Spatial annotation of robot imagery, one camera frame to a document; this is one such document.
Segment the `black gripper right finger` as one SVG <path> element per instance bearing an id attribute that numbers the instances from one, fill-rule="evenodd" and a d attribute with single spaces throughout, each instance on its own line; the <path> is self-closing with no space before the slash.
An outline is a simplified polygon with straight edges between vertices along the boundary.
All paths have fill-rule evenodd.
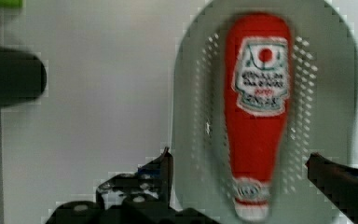
<path id="1" fill-rule="evenodd" d="M 311 153 L 305 163 L 308 180 L 353 224 L 358 224 L 358 168 Z"/>

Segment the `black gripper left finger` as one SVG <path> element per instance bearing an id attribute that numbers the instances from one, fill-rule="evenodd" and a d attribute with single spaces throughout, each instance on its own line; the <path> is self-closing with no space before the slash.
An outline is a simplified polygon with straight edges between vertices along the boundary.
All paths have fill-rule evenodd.
<path id="1" fill-rule="evenodd" d="M 135 173 L 121 173 L 104 181 L 96 189 L 96 203 L 102 209 L 122 205 L 125 199 L 148 195 L 152 199 L 170 203 L 173 181 L 173 156 L 170 148 L 140 166 Z"/>

